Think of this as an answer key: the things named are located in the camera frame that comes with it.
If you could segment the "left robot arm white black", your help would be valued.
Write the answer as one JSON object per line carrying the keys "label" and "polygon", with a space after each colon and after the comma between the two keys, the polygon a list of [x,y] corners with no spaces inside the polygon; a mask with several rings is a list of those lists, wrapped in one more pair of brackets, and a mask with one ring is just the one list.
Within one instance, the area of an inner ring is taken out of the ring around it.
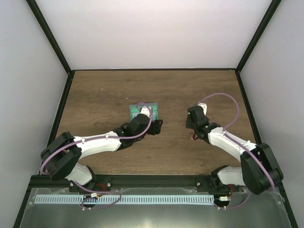
{"label": "left robot arm white black", "polygon": [[127,149],[147,134],[159,134],[162,124],[162,120],[138,114],[130,123],[101,135],[73,137],[70,132],[64,132],[41,153],[40,172],[49,175],[52,181],[68,179],[91,192],[97,187],[97,177],[89,166],[79,164],[80,159]]}

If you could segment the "blue-grey glasses case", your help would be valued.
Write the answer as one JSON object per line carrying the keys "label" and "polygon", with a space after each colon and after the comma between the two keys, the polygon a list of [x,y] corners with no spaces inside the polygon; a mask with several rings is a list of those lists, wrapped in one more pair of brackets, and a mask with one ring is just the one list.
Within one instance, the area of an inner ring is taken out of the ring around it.
{"label": "blue-grey glasses case", "polygon": [[129,105],[130,110],[130,120],[134,119],[138,114],[144,114],[150,117],[150,111],[152,111],[152,121],[158,119],[158,104],[157,103],[147,103],[143,105],[142,103],[139,104],[132,104]]}

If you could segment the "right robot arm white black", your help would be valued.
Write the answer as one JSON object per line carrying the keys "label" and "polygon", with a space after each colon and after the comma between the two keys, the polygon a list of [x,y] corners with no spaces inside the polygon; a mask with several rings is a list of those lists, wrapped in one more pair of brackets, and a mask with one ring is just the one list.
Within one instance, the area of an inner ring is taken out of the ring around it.
{"label": "right robot arm white black", "polygon": [[283,172],[269,145],[245,141],[224,130],[221,125],[209,122],[204,103],[188,108],[187,112],[186,128],[194,131],[194,140],[216,146],[240,162],[240,167],[224,165],[211,173],[214,190],[223,191],[231,184],[247,187],[253,194],[259,195],[283,180]]}

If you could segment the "pink sunglasses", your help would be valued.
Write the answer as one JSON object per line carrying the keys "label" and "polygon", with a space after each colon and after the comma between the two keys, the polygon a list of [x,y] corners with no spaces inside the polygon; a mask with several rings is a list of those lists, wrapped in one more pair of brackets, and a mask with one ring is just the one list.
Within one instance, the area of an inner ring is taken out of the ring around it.
{"label": "pink sunglasses", "polygon": [[193,139],[194,131],[190,129],[190,138]]}

